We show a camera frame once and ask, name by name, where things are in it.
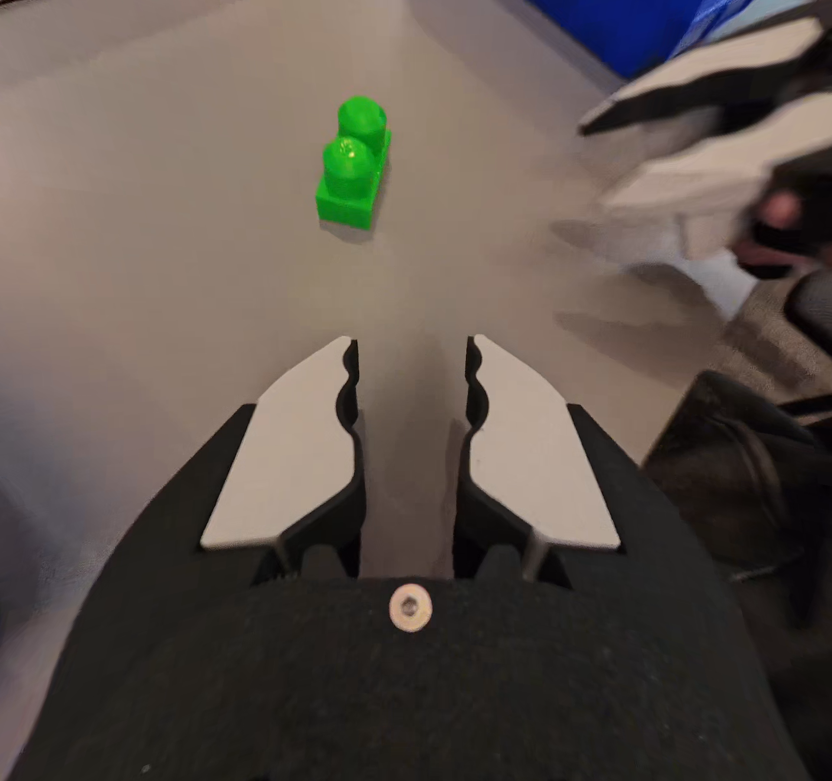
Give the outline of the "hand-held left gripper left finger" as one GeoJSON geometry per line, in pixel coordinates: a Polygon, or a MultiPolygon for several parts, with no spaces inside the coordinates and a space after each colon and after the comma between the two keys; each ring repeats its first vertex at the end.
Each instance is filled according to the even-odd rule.
{"type": "Polygon", "coordinates": [[[201,535],[207,551],[348,544],[366,511],[358,343],[340,336],[257,399],[201,535]]]}

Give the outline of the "person's right hand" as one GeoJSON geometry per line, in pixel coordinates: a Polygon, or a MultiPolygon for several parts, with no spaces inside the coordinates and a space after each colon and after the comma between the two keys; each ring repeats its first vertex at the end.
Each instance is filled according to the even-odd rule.
{"type": "Polygon", "coordinates": [[[731,253],[741,270],[762,281],[830,269],[830,190],[769,193],[731,253]]]}

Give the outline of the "green two-stud toy block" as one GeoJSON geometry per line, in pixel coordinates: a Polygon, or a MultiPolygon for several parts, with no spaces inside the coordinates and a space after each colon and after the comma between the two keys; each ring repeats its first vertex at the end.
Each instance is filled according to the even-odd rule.
{"type": "Polygon", "coordinates": [[[322,151],[318,218],[369,231],[390,153],[388,117],[375,100],[354,96],[338,108],[337,120],[337,134],[322,151]]]}

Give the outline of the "grey desk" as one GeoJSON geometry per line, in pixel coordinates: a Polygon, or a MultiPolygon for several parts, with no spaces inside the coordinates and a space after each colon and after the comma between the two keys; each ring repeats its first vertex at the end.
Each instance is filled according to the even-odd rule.
{"type": "Polygon", "coordinates": [[[365,576],[449,571],[465,339],[635,459],[725,308],[667,243],[602,249],[575,127],[617,80],[522,0],[32,0],[2,9],[2,670],[48,670],[116,538],[243,402],[359,341],[365,576]],[[371,230],[319,219],[354,96],[371,230]]]}

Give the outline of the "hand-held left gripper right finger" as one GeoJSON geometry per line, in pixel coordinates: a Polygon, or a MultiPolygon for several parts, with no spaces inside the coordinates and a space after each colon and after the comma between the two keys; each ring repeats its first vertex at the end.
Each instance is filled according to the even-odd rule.
{"type": "Polygon", "coordinates": [[[484,334],[468,337],[452,570],[473,579],[507,547],[525,580],[566,580],[560,550],[618,553],[621,537],[570,404],[484,334]]]}

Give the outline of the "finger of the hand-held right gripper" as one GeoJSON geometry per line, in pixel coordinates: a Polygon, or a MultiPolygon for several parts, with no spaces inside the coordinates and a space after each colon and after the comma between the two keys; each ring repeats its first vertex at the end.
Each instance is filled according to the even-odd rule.
{"type": "Polygon", "coordinates": [[[691,110],[773,100],[825,43],[826,27],[807,16],[688,49],[610,95],[577,131],[595,136],[691,110]]]}
{"type": "Polygon", "coordinates": [[[830,168],[831,96],[805,96],[763,120],[641,163],[601,197],[613,220],[737,212],[774,179],[830,168]]]}

